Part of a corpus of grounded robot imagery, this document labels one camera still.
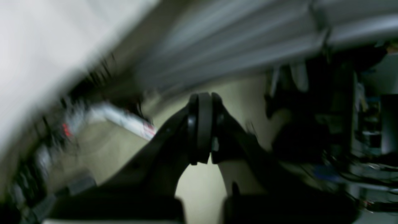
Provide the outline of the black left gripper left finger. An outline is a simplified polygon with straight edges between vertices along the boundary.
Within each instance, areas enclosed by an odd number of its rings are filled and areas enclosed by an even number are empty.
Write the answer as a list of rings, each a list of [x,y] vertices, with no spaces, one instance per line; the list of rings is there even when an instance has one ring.
[[[185,223],[175,192],[190,164],[188,116],[197,106],[194,94],[120,171],[98,187],[58,199],[44,223]]]

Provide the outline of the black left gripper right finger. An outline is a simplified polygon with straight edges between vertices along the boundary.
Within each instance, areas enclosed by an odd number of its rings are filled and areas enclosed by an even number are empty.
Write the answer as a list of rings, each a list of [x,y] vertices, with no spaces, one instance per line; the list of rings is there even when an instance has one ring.
[[[243,194],[237,183],[223,204],[225,224],[352,224],[358,210],[345,194],[307,185],[285,169],[248,134],[223,105],[217,93],[213,104],[211,160],[216,164],[243,161],[264,193]]]

